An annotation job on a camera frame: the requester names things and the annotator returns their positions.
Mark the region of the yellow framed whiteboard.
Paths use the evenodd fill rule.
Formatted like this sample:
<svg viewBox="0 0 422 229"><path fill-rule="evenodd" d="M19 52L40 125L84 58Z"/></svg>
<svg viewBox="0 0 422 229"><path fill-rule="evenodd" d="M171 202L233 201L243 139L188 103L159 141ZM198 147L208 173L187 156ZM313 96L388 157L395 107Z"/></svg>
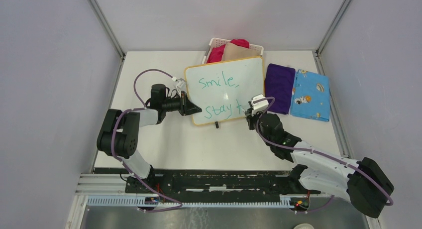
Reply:
<svg viewBox="0 0 422 229"><path fill-rule="evenodd" d="M202 109L192 115L196 126L242 118L241 108L264 93L261 56L190 66L184 74L190 101Z"/></svg>

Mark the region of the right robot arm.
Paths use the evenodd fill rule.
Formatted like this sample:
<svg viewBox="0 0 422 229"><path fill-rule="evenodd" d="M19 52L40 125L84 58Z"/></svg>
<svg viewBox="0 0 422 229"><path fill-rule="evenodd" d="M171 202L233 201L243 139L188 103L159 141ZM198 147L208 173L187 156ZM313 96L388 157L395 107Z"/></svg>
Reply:
<svg viewBox="0 0 422 229"><path fill-rule="evenodd" d="M285 131L276 114L249 109L245 116L249 129L259 134L276 157L295 164L287 180L291 192L306 189L328 193L371 218L378 218L393 204L394 186L373 159L354 160L319 151Z"/></svg>

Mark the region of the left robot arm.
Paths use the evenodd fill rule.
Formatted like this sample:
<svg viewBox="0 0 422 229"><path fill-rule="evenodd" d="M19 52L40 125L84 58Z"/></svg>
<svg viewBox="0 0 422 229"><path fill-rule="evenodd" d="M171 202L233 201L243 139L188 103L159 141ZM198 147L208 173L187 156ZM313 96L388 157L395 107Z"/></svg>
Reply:
<svg viewBox="0 0 422 229"><path fill-rule="evenodd" d="M182 116L202 112L199 106L188 99L185 91L180 91L173 97L168 94L168 87L154 84L146 108L130 111L109 109L97 137L98 151L128 167L131 176L138 177L137 186L144 193L150 193L156 188L156 179L153 166L137 151L139 129L160 124L167 112L178 111Z"/></svg>

